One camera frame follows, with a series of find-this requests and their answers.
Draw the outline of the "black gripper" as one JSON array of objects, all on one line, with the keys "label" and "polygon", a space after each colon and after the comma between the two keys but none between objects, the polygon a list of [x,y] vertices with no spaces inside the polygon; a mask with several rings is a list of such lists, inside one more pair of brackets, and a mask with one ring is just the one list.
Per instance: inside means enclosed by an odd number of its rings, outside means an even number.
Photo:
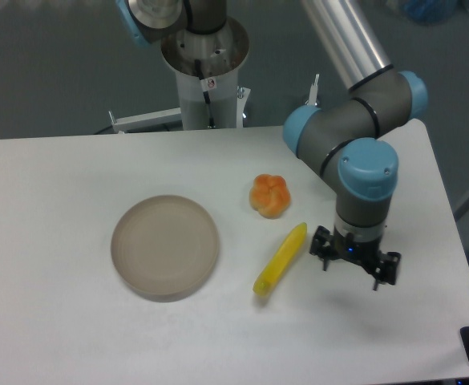
[{"label": "black gripper", "polygon": [[319,225],[312,237],[309,253],[322,261],[327,271],[331,261],[342,259],[361,266],[374,278],[373,291],[380,285],[396,284],[402,255],[399,252],[383,253],[380,250],[382,236],[372,241],[355,241],[352,234],[342,236],[336,229],[332,234]]}]

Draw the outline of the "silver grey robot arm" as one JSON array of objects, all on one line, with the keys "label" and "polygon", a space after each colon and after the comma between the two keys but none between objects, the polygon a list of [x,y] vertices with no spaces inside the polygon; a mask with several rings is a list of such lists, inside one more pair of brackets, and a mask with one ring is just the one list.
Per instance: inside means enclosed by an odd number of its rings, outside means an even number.
[{"label": "silver grey robot arm", "polygon": [[[380,249],[398,182],[398,155],[382,137],[427,107],[424,82],[396,71],[355,1],[305,1],[350,99],[322,111],[310,104],[283,126],[288,148],[336,194],[334,227],[319,227],[309,251],[324,264],[362,267],[376,285],[394,284],[401,256]],[[176,75],[185,129],[230,128],[241,117],[237,71],[249,38],[224,1],[119,1],[132,38],[158,42]]]}]

